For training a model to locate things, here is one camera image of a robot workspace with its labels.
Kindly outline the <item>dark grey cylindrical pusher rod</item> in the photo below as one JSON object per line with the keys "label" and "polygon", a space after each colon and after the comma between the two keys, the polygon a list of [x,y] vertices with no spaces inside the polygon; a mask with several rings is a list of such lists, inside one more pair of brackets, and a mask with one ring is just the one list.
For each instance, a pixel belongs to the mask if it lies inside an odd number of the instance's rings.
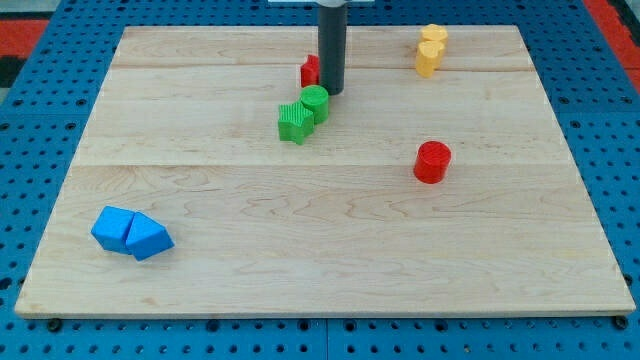
{"label": "dark grey cylindrical pusher rod", "polygon": [[347,20],[346,3],[319,4],[319,82],[330,95],[344,90]]}

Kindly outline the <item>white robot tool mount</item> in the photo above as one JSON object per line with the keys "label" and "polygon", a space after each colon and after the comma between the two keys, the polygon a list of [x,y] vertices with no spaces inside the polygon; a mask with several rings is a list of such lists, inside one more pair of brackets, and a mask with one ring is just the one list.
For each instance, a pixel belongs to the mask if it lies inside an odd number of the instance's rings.
{"label": "white robot tool mount", "polygon": [[340,7],[345,4],[371,5],[374,0],[267,0],[267,3],[274,6],[324,6],[324,7]]}

